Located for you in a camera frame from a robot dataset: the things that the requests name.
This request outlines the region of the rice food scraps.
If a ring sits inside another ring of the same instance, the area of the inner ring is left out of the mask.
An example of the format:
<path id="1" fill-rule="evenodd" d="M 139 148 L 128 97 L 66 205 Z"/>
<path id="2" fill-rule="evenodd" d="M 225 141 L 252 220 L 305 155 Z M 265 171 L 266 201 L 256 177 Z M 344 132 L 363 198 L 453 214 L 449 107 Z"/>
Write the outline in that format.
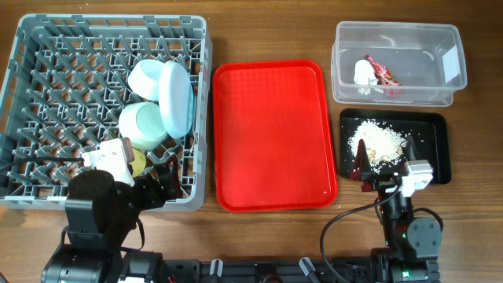
<path id="1" fill-rule="evenodd" d="M 406 146 L 402 133 L 393 130 L 388 122 L 377 122 L 375 119 L 363 120 L 349 137 L 347 144 L 353 157 L 357 155 L 361 140 L 365 143 L 370 167 L 375 173 L 398 165 Z"/>

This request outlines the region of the yellow plastic cup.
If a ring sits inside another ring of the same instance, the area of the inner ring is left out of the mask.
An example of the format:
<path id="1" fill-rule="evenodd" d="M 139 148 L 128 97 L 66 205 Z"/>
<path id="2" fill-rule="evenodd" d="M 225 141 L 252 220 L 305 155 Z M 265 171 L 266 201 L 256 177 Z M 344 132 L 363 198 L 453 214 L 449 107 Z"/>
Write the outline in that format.
<path id="1" fill-rule="evenodd" d="M 138 177 L 144 171 L 146 166 L 146 156 L 145 153 L 139 149 L 133 149 L 134 160 L 130 162 L 132 167 L 132 176 Z"/>

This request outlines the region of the green saucer bowl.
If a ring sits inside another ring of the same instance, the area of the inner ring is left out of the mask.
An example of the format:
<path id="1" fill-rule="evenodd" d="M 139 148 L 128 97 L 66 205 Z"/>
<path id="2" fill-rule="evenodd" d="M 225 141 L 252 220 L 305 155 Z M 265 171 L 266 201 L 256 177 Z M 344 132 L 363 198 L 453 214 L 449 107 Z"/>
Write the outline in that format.
<path id="1" fill-rule="evenodd" d="M 126 106 L 119 115 L 119 132 L 141 151 L 151 151 L 167 138 L 160 107 L 152 102 Z"/>

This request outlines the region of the red snack wrapper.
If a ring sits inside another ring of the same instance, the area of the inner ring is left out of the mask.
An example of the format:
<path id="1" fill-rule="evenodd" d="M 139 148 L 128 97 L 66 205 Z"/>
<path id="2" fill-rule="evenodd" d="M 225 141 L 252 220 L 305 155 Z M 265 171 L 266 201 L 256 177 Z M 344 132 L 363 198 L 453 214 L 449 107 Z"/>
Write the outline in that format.
<path id="1" fill-rule="evenodd" d="M 364 58 L 371 64 L 374 69 L 376 77 L 379 79 L 381 85 L 385 86 L 401 86 L 398 80 L 390 73 L 389 69 L 376 62 L 369 54 L 366 54 Z"/>

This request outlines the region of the large light blue plate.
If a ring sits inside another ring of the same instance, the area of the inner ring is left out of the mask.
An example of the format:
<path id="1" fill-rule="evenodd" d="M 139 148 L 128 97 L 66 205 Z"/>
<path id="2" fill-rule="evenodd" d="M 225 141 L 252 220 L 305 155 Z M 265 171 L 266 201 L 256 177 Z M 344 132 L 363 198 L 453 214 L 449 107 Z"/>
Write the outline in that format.
<path id="1" fill-rule="evenodd" d="M 193 88 L 189 73 L 175 61 L 166 62 L 160 73 L 159 107 L 169 136 L 182 138 L 189 133 L 194 118 Z"/>

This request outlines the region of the small light blue bowl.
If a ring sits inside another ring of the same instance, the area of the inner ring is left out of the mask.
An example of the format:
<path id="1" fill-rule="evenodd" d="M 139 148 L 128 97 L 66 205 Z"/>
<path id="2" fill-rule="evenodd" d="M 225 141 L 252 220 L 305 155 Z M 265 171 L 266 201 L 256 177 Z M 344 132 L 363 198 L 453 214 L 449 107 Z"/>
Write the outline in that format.
<path id="1" fill-rule="evenodd" d="M 128 76 L 127 83 L 131 90 L 140 97 L 159 100 L 159 81 L 164 63 L 153 59 L 139 61 Z"/>

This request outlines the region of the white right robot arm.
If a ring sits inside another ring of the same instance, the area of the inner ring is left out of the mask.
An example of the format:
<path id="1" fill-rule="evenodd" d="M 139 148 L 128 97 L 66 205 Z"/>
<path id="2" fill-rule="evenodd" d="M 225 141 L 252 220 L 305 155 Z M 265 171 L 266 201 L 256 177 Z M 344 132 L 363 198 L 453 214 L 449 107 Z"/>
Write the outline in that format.
<path id="1" fill-rule="evenodd" d="M 400 171 L 373 172 L 364 140 L 358 142 L 351 178 L 363 182 L 362 191 L 376 191 L 376 209 L 384 230 L 385 248 L 374 248 L 370 259 L 377 282 L 439 282 L 438 250 L 443 222 L 428 208 L 415 208 L 412 195 L 433 179 L 427 160 L 417 160 L 415 145 L 407 141 L 410 160 Z"/>

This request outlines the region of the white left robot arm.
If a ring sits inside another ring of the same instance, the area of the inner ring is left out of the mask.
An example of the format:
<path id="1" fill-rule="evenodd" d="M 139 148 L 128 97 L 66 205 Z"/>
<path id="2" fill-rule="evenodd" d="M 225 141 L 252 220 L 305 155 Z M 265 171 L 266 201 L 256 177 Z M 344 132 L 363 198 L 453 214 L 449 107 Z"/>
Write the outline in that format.
<path id="1" fill-rule="evenodd" d="M 69 183 L 68 225 L 42 271 L 43 282 L 173 282 L 174 273 L 157 252 L 123 246 L 131 230 L 143 231 L 142 211 L 161 208 L 182 195 L 178 158 L 154 167 L 156 177 L 133 184 L 104 170 L 88 170 Z"/>

